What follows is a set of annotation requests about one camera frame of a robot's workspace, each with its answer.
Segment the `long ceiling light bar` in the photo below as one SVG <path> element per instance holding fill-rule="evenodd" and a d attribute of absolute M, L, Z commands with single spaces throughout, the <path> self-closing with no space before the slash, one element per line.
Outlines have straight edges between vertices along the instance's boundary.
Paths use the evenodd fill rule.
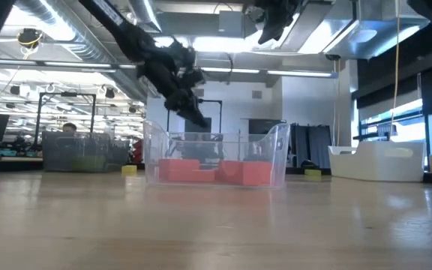
<path fill-rule="evenodd" d="M 14 60 L 0 58 L 0 66 L 20 66 L 20 67 L 45 67 L 45 68 L 76 68 L 83 70 L 135 70 L 133 64 L 105 64 L 88 62 L 66 62 L 66 61 L 32 61 Z M 226 67 L 203 67 L 203 71 L 213 73 L 229 73 L 232 71 L 237 74 L 269 74 L 283 77 L 316 77 L 316 78 L 336 78 L 336 72 L 309 71 L 309 70 L 257 70 Z"/>

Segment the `round silver ventilation duct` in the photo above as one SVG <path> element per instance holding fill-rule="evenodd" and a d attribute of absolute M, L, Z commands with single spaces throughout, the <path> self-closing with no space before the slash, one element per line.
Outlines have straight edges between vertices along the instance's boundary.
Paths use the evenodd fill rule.
<path fill-rule="evenodd" d="M 83 62 L 115 63 L 114 55 L 97 39 L 89 27 L 64 0 L 16 0 L 15 6 L 37 20 L 37 27 L 57 41 L 66 41 L 66 50 Z M 136 78 L 134 69 L 108 74 L 131 99 L 156 98 L 154 87 Z"/>

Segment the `red background object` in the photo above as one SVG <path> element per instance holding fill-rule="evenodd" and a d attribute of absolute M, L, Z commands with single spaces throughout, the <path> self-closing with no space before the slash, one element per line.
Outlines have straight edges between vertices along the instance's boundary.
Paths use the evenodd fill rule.
<path fill-rule="evenodd" d="M 131 163 L 141 164 L 143 162 L 143 141 L 141 139 L 132 144 Z"/>

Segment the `green cube block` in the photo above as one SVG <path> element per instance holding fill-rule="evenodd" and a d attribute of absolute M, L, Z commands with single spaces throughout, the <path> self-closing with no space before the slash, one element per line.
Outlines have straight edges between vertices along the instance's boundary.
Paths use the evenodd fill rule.
<path fill-rule="evenodd" d="M 71 169 L 80 172 L 103 172 L 107 169 L 107 161 L 103 155 L 76 156 L 71 161 Z"/>

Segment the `grey translucent plastic bin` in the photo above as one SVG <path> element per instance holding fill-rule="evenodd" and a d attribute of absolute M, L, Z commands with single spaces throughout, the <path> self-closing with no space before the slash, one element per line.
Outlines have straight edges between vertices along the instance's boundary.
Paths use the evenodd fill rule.
<path fill-rule="evenodd" d="M 106 133 L 42 133 L 43 168 L 52 172 L 80 172 L 71 169 L 76 156 L 103 155 L 106 158 L 106 173 L 120 170 L 129 157 L 130 143 L 114 140 Z"/>

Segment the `dark grey curtain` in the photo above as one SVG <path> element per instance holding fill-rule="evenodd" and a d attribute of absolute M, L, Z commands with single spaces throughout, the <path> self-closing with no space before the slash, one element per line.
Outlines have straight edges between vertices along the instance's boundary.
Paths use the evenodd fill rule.
<path fill-rule="evenodd" d="M 288 157 L 293 167 L 301 168 L 305 161 L 310 161 L 319 168 L 329 169 L 331 145 L 331 131 L 328 125 L 290 125 Z"/>

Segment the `clear plastic bin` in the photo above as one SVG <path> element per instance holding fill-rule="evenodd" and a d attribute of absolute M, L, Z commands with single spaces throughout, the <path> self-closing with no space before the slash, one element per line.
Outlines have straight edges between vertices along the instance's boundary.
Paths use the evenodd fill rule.
<path fill-rule="evenodd" d="M 154 121 L 143 123 L 145 181 L 149 185 L 229 185 L 279 188 L 284 184 L 290 126 L 276 124 L 266 134 L 179 133 L 165 131 Z M 264 161 L 272 165 L 269 186 L 244 186 L 215 179 L 213 182 L 168 182 L 159 179 L 160 159 L 198 160 L 199 170 L 215 170 L 220 161 Z"/>

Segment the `grey ceiling box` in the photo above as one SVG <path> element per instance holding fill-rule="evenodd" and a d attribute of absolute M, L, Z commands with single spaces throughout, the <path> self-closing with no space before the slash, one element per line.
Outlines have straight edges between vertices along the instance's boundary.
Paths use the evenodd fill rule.
<path fill-rule="evenodd" d="M 240 11 L 221 10 L 218 14 L 218 34 L 227 38 L 243 36 L 243 15 Z"/>

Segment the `rectangular silver ventilation duct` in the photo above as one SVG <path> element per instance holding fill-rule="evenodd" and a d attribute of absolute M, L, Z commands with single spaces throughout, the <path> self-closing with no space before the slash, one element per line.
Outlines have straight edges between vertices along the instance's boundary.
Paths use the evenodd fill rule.
<path fill-rule="evenodd" d="M 404 41 L 429 24 L 407 0 L 327 0 L 329 9 L 316 20 L 299 54 L 329 54 L 347 59 L 371 59 Z"/>

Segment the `red house-shaped block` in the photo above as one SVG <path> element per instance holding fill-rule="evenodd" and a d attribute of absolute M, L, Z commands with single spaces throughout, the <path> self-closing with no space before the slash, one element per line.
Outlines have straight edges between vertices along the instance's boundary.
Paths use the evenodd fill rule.
<path fill-rule="evenodd" d="M 167 181 L 167 176 L 171 170 L 198 170 L 200 162 L 198 160 L 186 159 L 160 159 L 158 161 L 158 168 L 159 179 L 162 182 L 173 182 Z"/>

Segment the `white plastic bin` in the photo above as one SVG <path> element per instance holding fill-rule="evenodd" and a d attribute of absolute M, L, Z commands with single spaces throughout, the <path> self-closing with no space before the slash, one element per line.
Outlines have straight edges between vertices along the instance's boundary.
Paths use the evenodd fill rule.
<path fill-rule="evenodd" d="M 360 142 L 356 148 L 329 146 L 331 174 L 370 182 L 421 182 L 425 173 L 423 142 Z"/>

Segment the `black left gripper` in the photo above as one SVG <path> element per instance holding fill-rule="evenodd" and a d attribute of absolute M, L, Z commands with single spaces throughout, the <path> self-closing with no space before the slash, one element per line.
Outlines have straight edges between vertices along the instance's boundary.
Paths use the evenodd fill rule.
<path fill-rule="evenodd" d="M 156 46 L 153 40 L 138 41 L 139 56 L 136 77 L 145 77 L 166 99 L 165 107 L 199 127 L 208 123 L 199 108 L 192 88 L 204 80 L 194 67 L 196 52 L 177 40 L 169 46 Z"/>

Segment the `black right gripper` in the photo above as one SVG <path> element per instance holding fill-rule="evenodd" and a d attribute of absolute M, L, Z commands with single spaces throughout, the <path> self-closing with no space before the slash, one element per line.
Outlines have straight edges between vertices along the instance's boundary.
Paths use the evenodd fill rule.
<path fill-rule="evenodd" d="M 301 4 L 302 0 L 269 0 L 258 44 L 270 40 L 279 41 L 284 29 L 293 22 L 293 16 Z"/>

